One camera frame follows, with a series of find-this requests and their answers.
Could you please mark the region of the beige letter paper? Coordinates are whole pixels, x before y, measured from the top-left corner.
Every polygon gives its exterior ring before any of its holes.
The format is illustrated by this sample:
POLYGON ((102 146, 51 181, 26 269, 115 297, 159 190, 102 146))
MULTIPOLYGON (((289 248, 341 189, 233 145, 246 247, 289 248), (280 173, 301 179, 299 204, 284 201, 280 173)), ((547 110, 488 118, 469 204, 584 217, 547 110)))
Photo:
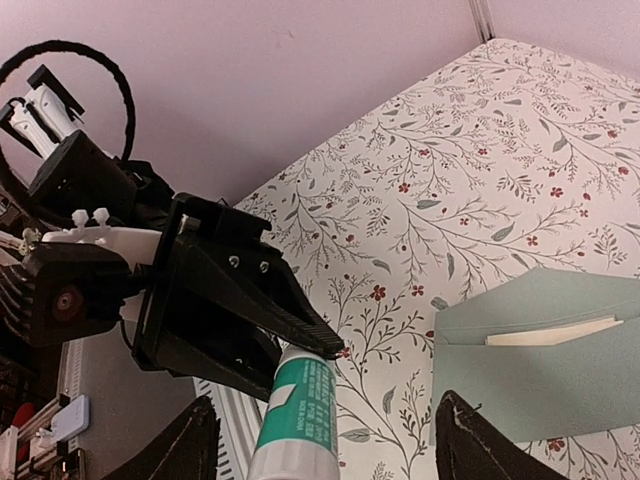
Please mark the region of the beige letter paper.
POLYGON ((599 333, 623 323, 623 320, 611 316, 546 329, 496 334, 487 336, 485 345, 493 347, 554 346, 599 333))

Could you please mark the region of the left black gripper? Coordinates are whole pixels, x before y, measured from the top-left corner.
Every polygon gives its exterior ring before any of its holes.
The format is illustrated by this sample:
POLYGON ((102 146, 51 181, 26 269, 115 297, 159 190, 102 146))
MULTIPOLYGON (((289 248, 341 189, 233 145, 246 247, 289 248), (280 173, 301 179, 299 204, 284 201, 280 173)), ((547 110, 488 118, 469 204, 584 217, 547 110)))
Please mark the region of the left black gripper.
POLYGON ((266 401, 283 350, 274 338, 334 358, 342 338, 314 310, 291 268, 266 255, 268 221, 189 194, 174 199, 136 327, 133 357, 266 401))

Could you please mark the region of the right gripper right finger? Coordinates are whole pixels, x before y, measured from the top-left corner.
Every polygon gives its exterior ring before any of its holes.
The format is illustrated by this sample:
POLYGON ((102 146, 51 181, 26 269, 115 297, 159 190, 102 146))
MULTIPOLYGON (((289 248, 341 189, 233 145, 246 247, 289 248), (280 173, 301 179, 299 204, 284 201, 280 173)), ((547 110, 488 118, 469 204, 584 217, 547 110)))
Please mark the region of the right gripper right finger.
POLYGON ((563 480, 564 476, 518 448, 455 391, 435 414, 440 480, 563 480))

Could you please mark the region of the teal blue envelope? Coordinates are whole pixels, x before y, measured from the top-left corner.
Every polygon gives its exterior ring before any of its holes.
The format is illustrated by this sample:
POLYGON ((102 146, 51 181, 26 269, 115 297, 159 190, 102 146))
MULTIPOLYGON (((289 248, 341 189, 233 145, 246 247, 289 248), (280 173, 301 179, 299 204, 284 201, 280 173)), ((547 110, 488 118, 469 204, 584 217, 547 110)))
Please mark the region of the teal blue envelope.
POLYGON ((435 316, 432 403, 454 391, 514 442, 580 436, 639 421, 639 282, 535 268, 435 316), (497 335, 613 326, 542 345, 497 335))

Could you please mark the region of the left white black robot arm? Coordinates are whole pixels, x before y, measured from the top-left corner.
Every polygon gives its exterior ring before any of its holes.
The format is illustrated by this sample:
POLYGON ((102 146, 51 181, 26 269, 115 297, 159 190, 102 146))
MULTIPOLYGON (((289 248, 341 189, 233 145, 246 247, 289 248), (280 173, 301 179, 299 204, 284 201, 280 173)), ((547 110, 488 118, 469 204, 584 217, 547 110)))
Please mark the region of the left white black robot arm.
POLYGON ((158 236, 149 260, 61 237, 1 271, 1 314, 31 346, 110 330, 125 302, 142 304, 131 350, 145 371, 192 376, 267 400, 288 342, 323 359, 343 349, 281 252, 268 221, 174 193, 146 162, 107 157, 83 132, 55 144, 27 190, 43 220, 103 207, 108 226, 158 236))

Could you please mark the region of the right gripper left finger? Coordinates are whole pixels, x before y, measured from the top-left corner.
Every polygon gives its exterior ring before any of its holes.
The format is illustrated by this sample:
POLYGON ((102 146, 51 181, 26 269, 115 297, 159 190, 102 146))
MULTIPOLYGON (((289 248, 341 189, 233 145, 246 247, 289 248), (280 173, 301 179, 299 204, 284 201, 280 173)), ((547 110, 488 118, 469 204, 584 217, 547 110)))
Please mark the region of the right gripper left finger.
POLYGON ((107 480, 215 480, 220 419, 207 396, 197 397, 141 452, 107 480))

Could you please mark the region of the green white glue stick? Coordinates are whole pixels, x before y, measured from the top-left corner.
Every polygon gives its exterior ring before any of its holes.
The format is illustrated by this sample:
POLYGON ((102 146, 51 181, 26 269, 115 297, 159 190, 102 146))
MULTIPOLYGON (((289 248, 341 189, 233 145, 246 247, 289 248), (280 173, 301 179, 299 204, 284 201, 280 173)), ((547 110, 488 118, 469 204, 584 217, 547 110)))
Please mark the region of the green white glue stick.
POLYGON ((294 345, 274 377, 250 479, 340 478, 334 364, 294 345))

